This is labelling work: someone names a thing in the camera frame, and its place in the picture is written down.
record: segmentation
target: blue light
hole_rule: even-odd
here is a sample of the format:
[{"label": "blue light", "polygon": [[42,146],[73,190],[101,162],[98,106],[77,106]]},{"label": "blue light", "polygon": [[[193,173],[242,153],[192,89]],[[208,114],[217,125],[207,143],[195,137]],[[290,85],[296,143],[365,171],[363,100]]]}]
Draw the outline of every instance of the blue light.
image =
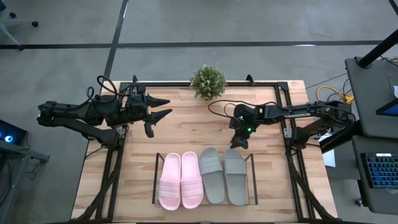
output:
[{"label": "blue light", "polygon": [[12,141],[12,136],[6,136],[4,139],[6,140],[6,142],[11,142]]}]

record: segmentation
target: keyboard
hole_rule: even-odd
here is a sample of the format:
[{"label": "keyboard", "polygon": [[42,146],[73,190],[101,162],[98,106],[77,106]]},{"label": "keyboard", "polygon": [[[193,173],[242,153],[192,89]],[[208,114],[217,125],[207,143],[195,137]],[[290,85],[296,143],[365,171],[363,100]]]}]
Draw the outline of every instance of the keyboard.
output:
[{"label": "keyboard", "polygon": [[363,154],[370,187],[398,189],[398,154]]}]

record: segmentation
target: gray carpet floor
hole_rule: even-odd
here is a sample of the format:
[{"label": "gray carpet floor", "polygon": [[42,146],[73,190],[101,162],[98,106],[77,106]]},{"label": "gray carpet floor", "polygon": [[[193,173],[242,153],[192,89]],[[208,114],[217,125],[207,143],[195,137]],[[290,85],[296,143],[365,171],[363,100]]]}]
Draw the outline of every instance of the gray carpet floor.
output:
[{"label": "gray carpet floor", "polygon": [[[24,177],[10,223],[67,221],[72,212],[87,140],[65,128],[39,126],[39,104],[81,103],[88,86],[99,90],[98,75],[112,80],[131,80],[132,75],[140,80],[188,80],[203,64],[218,65],[229,80],[242,80],[247,74],[256,80],[304,80],[306,86],[313,85],[307,89],[313,101],[321,85],[341,89],[347,76],[334,77],[345,73],[344,59],[374,47],[358,41],[385,39],[398,22],[388,0],[130,0],[125,11],[123,0],[5,3],[19,18],[40,23],[38,28],[29,23],[11,27],[20,43],[65,44],[62,49],[0,50],[0,119],[28,130],[32,149],[51,154],[34,180]],[[121,12],[124,20],[119,24]],[[148,47],[115,49],[110,43],[118,27],[115,41]],[[252,41],[268,44],[162,47],[166,42]],[[313,41],[322,45],[294,46]],[[13,43],[1,33],[0,44]],[[384,56],[395,55],[397,47]],[[331,93],[323,91],[321,99]],[[356,181],[330,179],[330,184],[340,218],[397,223],[397,216],[371,213],[354,204],[359,197]]]}]

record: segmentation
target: chair leg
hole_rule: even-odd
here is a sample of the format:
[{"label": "chair leg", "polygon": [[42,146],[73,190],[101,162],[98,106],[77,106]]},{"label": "chair leg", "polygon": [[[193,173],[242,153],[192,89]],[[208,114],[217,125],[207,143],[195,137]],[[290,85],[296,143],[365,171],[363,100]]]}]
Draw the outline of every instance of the chair leg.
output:
[{"label": "chair leg", "polygon": [[6,27],[30,24],[32,21],[29,19],[8,19],[6,21],[1,21]]},{"label": "chair leg", "polygon": [[13,12],[10,12],[8,15],[9,15],[11,18],[13,18],[13,19],[15,19],[15,18],[17,17],[17,15],[16,15],[15,13],[13,13]]},{"label": "chair leg", "polygon": [[7,28],[5,26],[0,26],[0,29],[12,40],[14,41],[14,43],[16,43],[17,45],[20,45],[18,43],[18,40],[14,38],[14,36],[12,36],[12,34],[7,30]]}]

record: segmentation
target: desk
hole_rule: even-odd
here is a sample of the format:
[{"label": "desk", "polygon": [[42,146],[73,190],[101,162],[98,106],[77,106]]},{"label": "desk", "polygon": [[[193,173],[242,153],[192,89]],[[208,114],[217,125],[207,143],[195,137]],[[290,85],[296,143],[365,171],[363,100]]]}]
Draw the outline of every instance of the desk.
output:
[{"label": "desk", "polygon": [[361,160],[361,154],[380,153],[383,150],[386,150],[388,153],[398,153],[398,141],[354,136],[352,143],[361,176],[361,195],[364,195],[364,198],[362,198],[364,205],[368,206],[372,212],[397,215],[398,190],[371,188],[365,171],[365,165]]},{"label": "desk", "polygon": [[[289,81],[289,90],[293,104],[308,101],[303,81]],[[199,154],[208,147],[215,147],[222,153],[230,146],[233,130],[229,129],[227,118],[208,111],[207,105],[211,101],[195,99],[193,90],[189,87],[147,87],[147,93],[171,100],[167,105],[154,108],[154,111],[165,108],[172,108],[173,111],[154,127],[154,138],[147,138],[142,122],[130,125],[124,147],[114,222],[297,221],[280,124],[260,126],[250,138],[249,149],[239,150],[243,156],[254,154],[259,205],[201,205],[193,210],[180,207],[175,212],[153,205],[151,200],[157,152],[176,152],[182,155],[186,151],[194,151]],[[275,90],[261,86],[227,87],[219,99],[260,104],[275,101]],[[222,113],[223,105],[214,106],[213,109]],[[233,108],[230,107],[227,113],[231,114],[232,111]],[[312,121],[312,118],[300,119],[297,124],[304,126]],[[97,142],[92,141],[87,153],[99,147]],[[321,151],[309,146],[303,151],[303,156],[312,192],[326,210],[337,217]],[[85,161],[72,218],[81,215],[98,193],[105,157],[106,150],[103,150],[92,154]],[[303,193],[300,198],[303,211],[306,211]],[[107,211],[107,204],[105,203],[104,211]]]},{"label": "desk", "polygon": [[368,69],[355,58],[345,60],[346,69],[363,134],[368,137],[398,138],[397,117],[381,116],[376,110],[395,99],[393,85],[398,85],[398,68],[376,60]]},{"label": "desk", "polygon": [[29,156],[20,156],[20,155],[7,155],[9,165],[11,167],[11,183],[9,183],[9,171],[8,166],[5,165],[5,169],[0,170],[0,189],[7,191],[9,188],[9,184],[13,187],[10,188],[7,197],[5,197],[5,193],[2,191],[0,194],[2,195],[0,199],[4,199],[3,204],[0,206],[0,224],[8,223],[10,213],[14,208],[14,205],[17,201],[17,196],[19,193],[19,189],[21,187],[21,181],[23,175],[28,169],[30,157]]}]

